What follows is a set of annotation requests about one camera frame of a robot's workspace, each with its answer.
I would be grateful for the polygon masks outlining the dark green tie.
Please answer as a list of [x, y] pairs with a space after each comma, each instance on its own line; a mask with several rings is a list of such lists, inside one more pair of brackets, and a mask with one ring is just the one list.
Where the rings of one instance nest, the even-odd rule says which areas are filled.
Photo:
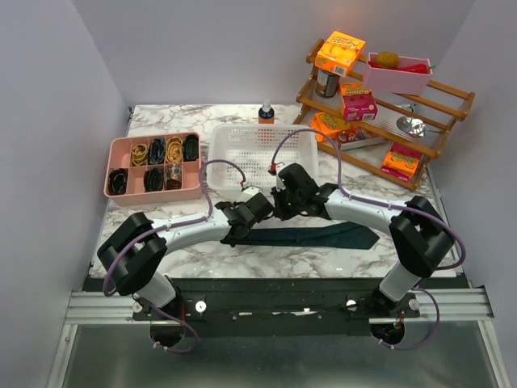
[[380, 239], [378, 234], [354, 222], [324, 227], [271, 228], [252, 230], [230, 245], [266, 247], [331, 247], [369, 250]]

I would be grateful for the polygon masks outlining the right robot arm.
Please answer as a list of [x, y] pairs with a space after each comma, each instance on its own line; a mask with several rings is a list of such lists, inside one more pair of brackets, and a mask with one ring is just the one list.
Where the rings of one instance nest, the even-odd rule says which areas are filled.
[[439, 269], [456, 242], [429, 200], [414, 196], [408, 202], [385, 202], [345, 194], [337, 184], [319, 186], [302, 165], [292, 163], [275, 173], [271, 194], [275, 217], [296, 216], [350, 221], [391, 236], [398, 262], [372, 292], [372, 308], [388, 317], [401, 307], [403, 297]]

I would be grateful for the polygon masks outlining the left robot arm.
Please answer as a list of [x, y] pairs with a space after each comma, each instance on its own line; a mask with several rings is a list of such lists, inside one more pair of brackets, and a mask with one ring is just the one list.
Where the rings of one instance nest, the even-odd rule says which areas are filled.
[[273, 210], [259, 189], [247, 188], [238, 201], [210, 205], [204, 213], [155, 221], [143, 212], [134, 213], [98, 249], [107, 271], [103, 293], [107, 297], [135, 294], [151, 304], [159, 318], [173, 318], [179, 309], [179, 292], [158, 272], [162, 259], [199, 243], [242, 239]]

